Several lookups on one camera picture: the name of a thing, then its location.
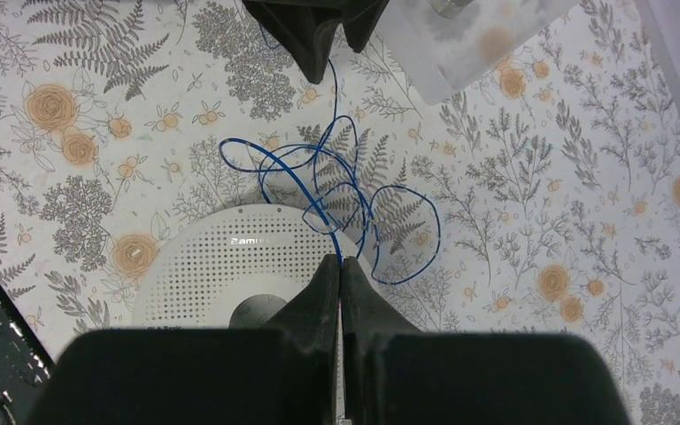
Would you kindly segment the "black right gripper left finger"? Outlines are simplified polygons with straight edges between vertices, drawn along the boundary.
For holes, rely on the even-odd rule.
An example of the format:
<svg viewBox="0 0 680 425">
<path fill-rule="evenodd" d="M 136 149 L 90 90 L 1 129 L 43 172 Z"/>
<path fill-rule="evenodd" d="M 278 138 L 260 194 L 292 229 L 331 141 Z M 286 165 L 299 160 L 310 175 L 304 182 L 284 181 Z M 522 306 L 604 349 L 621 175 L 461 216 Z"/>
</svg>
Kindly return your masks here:
<svg viewBox="0 0 680 425">
<path fill-rule="evenodd" d="M 263 326 L 272 346 L 261 424 L 334 424 L 340 266 L 326 255 L 310 282 Z"/>
</svg>

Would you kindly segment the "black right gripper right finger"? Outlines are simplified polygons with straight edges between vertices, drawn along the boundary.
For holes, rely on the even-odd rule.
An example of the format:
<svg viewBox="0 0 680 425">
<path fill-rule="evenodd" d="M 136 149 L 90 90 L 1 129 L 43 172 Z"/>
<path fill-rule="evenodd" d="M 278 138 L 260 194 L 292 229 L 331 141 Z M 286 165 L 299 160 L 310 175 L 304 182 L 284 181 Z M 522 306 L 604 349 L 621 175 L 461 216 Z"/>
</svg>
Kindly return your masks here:
<svg viewBox="0 0 680 425">
<path fill-rule="evenodd" d="M 380 424 L 387 392 L 384 352 L 395 336 L 420 330 L 373 288 L 355 258 L 341 265 L 341 316 L 346 417 L 354 424 Z"/>
</svg>

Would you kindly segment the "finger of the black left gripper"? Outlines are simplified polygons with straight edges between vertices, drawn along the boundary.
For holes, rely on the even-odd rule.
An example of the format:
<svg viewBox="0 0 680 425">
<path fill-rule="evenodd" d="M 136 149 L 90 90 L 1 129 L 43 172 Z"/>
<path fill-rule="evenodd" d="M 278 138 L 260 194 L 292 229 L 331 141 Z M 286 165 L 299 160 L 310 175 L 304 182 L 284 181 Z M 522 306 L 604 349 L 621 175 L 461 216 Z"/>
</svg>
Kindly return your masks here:
<svg viewBox="0 0 680 425">
<path fill-rule="evenodd" d="M 381 18 L 389 0 L 347 1 L 343 10 L 343 28 L 349 47 L 361 53 Z"/>
<path fill-rule="evenodd" d="M 295 59 L 304 77 L 320 83 L 343 1 L 245 1 L 247 12 Z"/>
</svg>

